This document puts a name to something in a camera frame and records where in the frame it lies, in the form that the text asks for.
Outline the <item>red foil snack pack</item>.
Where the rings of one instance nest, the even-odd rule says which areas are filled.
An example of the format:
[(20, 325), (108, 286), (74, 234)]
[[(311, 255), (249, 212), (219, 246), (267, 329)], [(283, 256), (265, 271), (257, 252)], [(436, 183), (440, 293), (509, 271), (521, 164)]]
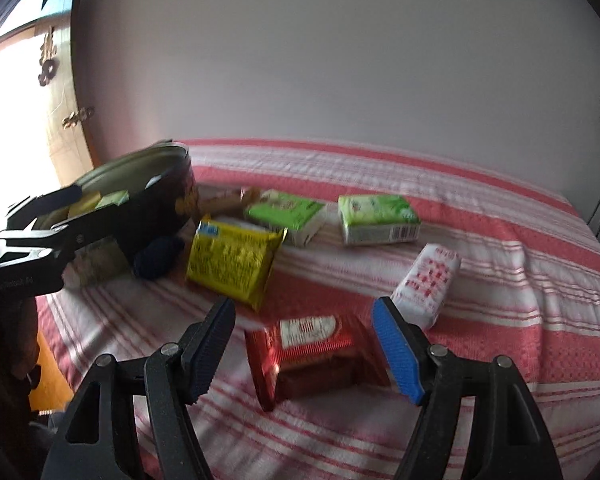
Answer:
[(370, 332), (353, 314), (286, 318), (245, 332), (263, 411), (285, 401), (358, 385), (390, 385)]

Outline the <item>door decoration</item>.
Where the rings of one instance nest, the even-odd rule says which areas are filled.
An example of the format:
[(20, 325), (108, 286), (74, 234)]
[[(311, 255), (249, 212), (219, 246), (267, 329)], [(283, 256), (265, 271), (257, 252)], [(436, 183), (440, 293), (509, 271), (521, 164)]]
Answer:
[(38, 83), (41, 87), (47, 86), (55, 77), (58, 69), (57, 47), (54, 44), (55, 27), (50, 26), (44, 35), (40, 63), (41, 73), (38, 74)]

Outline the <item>brown biscuit pack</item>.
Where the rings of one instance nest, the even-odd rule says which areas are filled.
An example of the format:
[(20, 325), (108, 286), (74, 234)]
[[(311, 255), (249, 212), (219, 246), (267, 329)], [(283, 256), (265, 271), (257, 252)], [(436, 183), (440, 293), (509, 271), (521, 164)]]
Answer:
[(260, 200), (260, 188), (221, 186), (201, 183), (197, 186), (197, 214), (204, 217), (242, 217), (245, 210)]

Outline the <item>round metal tin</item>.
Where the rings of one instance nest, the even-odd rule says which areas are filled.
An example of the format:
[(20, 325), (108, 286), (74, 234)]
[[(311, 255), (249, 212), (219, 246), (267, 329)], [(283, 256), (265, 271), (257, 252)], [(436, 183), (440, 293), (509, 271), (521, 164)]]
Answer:
[[(84, 197), (95, 195), (100, 200), (110, 197), (114, 200), (111, 205), (124, 203), (132, 194), (143, 191), (159, 180), (178, 188), (175, 212), (181, 217), (180, 228), (153, 238), (134, 255), (125, 252), (111, 236), (77, 250), (74, 259), (62, 274), (67, 288), (78, 289), (106, 282), (131, 271), (138, 256), (152, 243), (178, 234), (190, 217), (186, 200), (195, 191), (189, 150), (185, 145), (171, 141), (152, 144), (143, 150), (106, 162), (76, 180)], [(125, 199), (116, 200), (118, 194), (123, 194)]]

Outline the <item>small green tissue pack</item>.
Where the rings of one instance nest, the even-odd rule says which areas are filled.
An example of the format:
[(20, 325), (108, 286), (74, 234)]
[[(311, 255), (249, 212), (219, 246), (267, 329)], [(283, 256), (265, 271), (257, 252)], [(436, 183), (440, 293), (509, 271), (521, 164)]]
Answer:
[(419, 215), (401, 195), (340, 195), (338, 214), (343, 244), (387, 245), (419, 238)]

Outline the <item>yellow snack pack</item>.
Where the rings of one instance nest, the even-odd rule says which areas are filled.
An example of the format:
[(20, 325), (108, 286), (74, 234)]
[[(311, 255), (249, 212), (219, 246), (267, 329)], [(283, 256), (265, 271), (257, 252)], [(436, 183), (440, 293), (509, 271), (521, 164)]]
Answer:
[(190, 246), (186, 278), (258, 312), (286, 234), (285, 229), (203, 218)]

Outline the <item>wooden door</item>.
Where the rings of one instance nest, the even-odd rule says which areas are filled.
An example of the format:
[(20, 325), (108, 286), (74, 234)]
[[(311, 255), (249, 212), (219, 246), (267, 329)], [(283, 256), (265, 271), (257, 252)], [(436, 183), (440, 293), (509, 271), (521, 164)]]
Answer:
[[(80, 0), (0, 0), (0, 191), (49, 191), (94, 167), (83, 124), (62, 128), (82, 105), (74, 25)], [(58, 69), (38, 83), (44, 35), (55, 27)]]

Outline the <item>white red snack pack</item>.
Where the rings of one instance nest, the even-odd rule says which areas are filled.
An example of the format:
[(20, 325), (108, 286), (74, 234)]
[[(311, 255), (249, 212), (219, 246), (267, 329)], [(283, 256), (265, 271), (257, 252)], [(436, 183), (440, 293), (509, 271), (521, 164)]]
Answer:
[(460, 270), (457, 252), (439, 244), (427, 244), (390, 298), (406, 322), (430, 330)]

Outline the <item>large green tissue pack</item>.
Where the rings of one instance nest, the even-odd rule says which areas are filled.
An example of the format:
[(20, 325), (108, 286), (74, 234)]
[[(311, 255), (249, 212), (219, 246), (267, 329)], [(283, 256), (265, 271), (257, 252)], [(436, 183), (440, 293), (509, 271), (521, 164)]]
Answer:
[(285, 230), (287, 244), (306, 247), (324, 226), (326, 206), (310, 198), (266, 190), (246, 208), (246, 218), (273, 231)]

